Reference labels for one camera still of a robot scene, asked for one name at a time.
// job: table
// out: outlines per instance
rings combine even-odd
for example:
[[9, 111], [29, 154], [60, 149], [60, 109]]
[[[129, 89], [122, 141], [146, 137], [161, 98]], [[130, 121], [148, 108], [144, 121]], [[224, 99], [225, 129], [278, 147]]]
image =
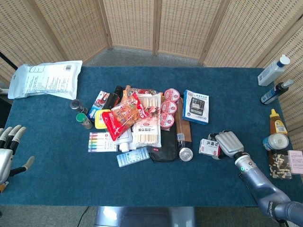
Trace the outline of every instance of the table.
[[[269, 177], [262, 139], [269, 135], [271, 108], [282, 116], [277, 101], [262, 105], [259, 98], [262, 69], [82, 67], [79, 98], [91, 107], [100, 90], [116, 85], [165, 91], [186, 89], [209, 95], [208, 125], [191, 123], [193, 159], [184, 163], [145, 160], [119, 168], [117, 153], [88, 153], [90, 131], [76, 122], [70, 100], [51, 95], [17, 99], [7, 126], [22, 124], [27, 131], [17, 149], [13, 167], [34, 155], [31, 169], [9, 179], [1, 204], [90, 206], [256, 206], [238, 177], [232, 159], [214, 160], [198, 154], [199, 142], [212, 132], [233, 131], [259, 168]], [[292, 200], [302, 201], [299, 176], [269, 179]]]

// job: electronics box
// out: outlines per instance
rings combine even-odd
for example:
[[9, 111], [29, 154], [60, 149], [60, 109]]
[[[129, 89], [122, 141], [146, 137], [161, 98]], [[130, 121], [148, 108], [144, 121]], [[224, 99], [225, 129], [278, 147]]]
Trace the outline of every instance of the electronics box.
[[208, 124], [209, 96], [186, 90], [182, 118], [184, 120]]

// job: white bottle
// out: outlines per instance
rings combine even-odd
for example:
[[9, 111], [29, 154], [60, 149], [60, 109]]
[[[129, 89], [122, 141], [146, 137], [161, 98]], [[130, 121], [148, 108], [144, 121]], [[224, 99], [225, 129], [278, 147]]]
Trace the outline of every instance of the white bottle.
[[273, 61], [258, 75], [258, 84], [260, 86], [267, 86], [273, 82], [285, 71], [284, 66], [289, 63], [290, 59], [283, 54], [279, 61]]

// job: blue package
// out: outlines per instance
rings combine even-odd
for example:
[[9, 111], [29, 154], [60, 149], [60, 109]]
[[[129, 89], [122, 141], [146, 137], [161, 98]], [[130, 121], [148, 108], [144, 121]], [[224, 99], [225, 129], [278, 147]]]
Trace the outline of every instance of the blue package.
[[185, 90], [182, 118], [191, 122], [208, 124], [208, 114], [209, 96]]
[[91, 107], [88, 118], [92, 121], [95, 122], [95, 114], [97, 110], [101, 110], [109, 97], [109, 93], [105, 91], [100, 91], [99, 95], [97, 96], [94, 105]]

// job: red lid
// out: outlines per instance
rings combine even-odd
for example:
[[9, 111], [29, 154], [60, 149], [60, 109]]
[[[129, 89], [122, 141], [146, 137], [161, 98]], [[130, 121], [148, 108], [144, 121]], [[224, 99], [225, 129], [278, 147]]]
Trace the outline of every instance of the red lid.
[[164, 97], [168, 101], [176, 102], [180, 98], [180, 93], [173, 88], [170, 88], [164, 92]]

